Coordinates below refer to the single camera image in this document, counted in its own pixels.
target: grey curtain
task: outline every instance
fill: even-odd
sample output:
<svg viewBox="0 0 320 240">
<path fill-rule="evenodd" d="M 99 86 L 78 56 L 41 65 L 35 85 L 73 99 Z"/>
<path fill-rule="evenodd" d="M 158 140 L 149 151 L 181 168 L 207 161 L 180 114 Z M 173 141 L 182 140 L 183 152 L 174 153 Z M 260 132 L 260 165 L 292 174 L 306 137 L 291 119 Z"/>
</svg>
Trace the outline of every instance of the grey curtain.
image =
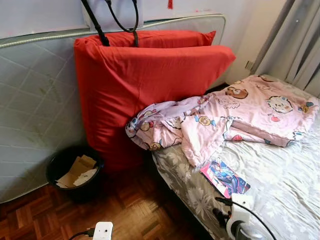
<svg viewBox="0 0 320 240">
<path fill-rule="evenodd" d="M 320 97 L 320 0 L 295 0 L 256 74 L 268 74 Z"/>
</svg>

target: red pillow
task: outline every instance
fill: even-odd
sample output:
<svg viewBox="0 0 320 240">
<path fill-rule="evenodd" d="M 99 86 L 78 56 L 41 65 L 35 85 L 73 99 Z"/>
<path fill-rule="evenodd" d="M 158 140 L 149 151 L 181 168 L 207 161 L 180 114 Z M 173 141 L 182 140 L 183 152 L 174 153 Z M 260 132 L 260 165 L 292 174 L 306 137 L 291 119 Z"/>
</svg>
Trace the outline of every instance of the red pillow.
<svg viewBox="0 0 320 240">
<path fill-rule="evenodd" d="M 77 39 L 74 50 L 87 140 L 107 172 L 142 163 L 141 148 L 125 133 L 137 112 L 203 95 L 235 59 L 224 46 L 104 47 L 92 37 Z"/>
<path fill-rule="evenodd" d="M 201 33 L 198 31 L 137 31 L 139 48 L 186 48 L 210 46 L 216 31 Z M 134 47 L 135 38 L 129 32 L 111 32 L 106 34 L 111 47 Z M 83 39 L 90 39 L 98 46 L 102 46 L 99 36 L 94 35 Z"/>
</svg>

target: trash bin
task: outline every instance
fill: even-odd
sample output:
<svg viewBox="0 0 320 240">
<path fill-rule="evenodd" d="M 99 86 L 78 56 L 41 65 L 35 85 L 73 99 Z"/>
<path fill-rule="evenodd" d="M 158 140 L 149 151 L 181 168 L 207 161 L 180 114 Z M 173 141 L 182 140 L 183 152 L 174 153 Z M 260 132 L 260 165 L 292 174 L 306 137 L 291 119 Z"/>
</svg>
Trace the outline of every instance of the trash bin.
<svg viewBox="0 0 320 240">
<path fill-rule="evenodd" d="M 86 155 L 96 161 L 95 174 L 85 183 L 69 188 L 57 185 L 57 180 L 64 176 L 71 168 L 77 157 Z M 46 167 L 46 179 L 55 188 L 65 192 L 72 200 L 83 203 L 94 198 L 101 190 L 101 174 L 104 162 L 98 153 L 89 146 L 71 146 L 59 151 Z"/>
</svg>

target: wooden parquet floor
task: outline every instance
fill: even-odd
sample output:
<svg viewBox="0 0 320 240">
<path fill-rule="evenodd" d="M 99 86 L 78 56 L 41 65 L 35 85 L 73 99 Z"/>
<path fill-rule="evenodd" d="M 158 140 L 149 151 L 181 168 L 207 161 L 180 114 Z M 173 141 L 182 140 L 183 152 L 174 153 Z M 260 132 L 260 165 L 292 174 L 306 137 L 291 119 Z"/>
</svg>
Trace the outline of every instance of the wooden parquet floor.
<svg viewBox="0 0 320 240">
<path fill-rule="evenodd" d="M 212 239 L 158 173 L 143 166 L 104 176 L 101 193 L 88 203 L 46 185 L 0 204 L 0 240 L 68 240 L 100 221 L 113 222 L 112 240 Z"/>
</svg>

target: white wall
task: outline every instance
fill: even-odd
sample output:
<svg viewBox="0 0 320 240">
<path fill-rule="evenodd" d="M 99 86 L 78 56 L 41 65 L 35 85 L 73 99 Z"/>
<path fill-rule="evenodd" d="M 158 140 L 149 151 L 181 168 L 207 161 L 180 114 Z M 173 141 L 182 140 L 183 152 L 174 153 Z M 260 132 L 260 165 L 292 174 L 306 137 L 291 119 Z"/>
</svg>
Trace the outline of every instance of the white wall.
<svg viewBox="0 0 320 240">
<path fill-rule="evenodd" d="M 149 21 L 202 14 L 224 14 L 226 26 L 221 44 L 236 52 L 256 1 L 258 0 L 173 0 L 173 9 L 168 9 L 167 0 L 145 0 L 143 18 Z"/>
<path fill-rule="evenodd" d="M 80 0 L 0 0 L 0 39 L 85 27 Z"/>
<path fill-rule="evenodd" d="M 256 0 L 253 14 L 248 21 L 236 53 L 236 60 L 225 75 L 225 81 L 232 84 L 250 74 L 245 69 L 247 61 L 255 62 L 261 47 L 277 20 L 286 0 Z"/>
</svg>

